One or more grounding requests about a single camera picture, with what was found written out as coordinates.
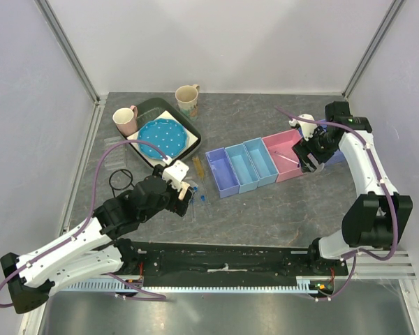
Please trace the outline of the graduated cylinder blue base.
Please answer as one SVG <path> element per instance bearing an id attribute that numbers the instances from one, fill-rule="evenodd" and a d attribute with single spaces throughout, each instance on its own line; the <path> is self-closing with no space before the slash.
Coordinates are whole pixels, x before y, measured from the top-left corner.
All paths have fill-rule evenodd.
<path id="1" fill-rule="evenodd" d="M 283 155 L 282 153 L 279 153 L 278 151 L 274 151 L 274 154 L 275 154 L 275 155 L 277 155 L 278 157 L 280 157 L 280 158 L 282 158 L 282 159 L 286 160 L 286 161 L 289 161 L 289 162 L 291 162 L 291 163 L 296 164 L 298 167 L 300 166 L 299 161 L 295 161 L 295 160 L 293 160 L 292 158 L 289 158 L 289 157 L 287 157 L 287 156 Z"/>

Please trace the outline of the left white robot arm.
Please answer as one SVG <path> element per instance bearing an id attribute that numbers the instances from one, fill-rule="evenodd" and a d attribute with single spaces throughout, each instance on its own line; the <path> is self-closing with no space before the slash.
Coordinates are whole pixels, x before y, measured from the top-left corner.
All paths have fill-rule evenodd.
<path id="1" fill-rule="evenodd" d="M 151 175 L 106 200 L 66 234 L 24 255 L 8 253 L 0 263 L 17 314 L 28 313 L 75 282 L 121 271 L 133 274 L 139 257 L 123 238 L 160 211 L 183 217 L 194 194 L 185 181 Z"/>

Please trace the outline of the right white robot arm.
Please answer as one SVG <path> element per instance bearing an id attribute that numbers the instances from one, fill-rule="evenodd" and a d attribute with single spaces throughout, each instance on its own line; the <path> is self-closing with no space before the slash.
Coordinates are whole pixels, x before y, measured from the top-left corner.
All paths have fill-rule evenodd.
<path id="1" fill-rule="evenodd" d="M 346 159 L 357 195 L 340 229 L 311 243 L 305 259 L 307 269 L 323 274 L 331 260 L 345 261 L 359 253 L 381 262 L 392 258 L 413 201 L 402 195 L 385 173 L 368 118 L 352 115 L 348 102 L 334 101 L 325 106 L 324 120 L 301 114 L 291 116 L 289 124 L 302 133 L 292 147 L 301 170 L 320 170 L 339 151 Z"/>

